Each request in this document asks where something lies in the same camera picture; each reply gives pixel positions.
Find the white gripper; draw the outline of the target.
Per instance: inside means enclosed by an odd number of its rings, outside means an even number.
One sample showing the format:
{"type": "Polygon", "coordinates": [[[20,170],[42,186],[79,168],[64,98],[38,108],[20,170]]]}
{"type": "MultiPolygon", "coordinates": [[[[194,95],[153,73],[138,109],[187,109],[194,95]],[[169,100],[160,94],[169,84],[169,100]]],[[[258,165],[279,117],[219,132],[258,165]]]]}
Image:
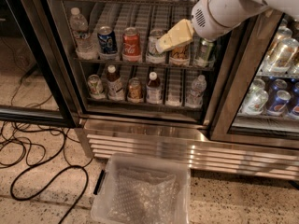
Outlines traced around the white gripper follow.
{"type": "Polygon", "coordinates": [[[156,42],[159,53],[193,42],[194,31],[213,41],[226,35],[246,19],[263,13],[268,6],[254,0],[200,0],[192,8],[192,21],[176,23],[156,42]]]}

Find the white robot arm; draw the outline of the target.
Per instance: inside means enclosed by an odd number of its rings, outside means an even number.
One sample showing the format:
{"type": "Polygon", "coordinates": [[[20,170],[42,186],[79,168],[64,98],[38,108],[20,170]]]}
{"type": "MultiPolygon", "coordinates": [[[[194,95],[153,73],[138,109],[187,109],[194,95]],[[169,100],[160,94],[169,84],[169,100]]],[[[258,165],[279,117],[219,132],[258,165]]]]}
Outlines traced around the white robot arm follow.
{"type": "Polygon", "coordinates": [[[183,19],[156,42],[159,53],[188,45],[193,35],[214,41],[246,19],[276,9],[299,19],[299,0],[199,0],[189,20],[183,19]]]}

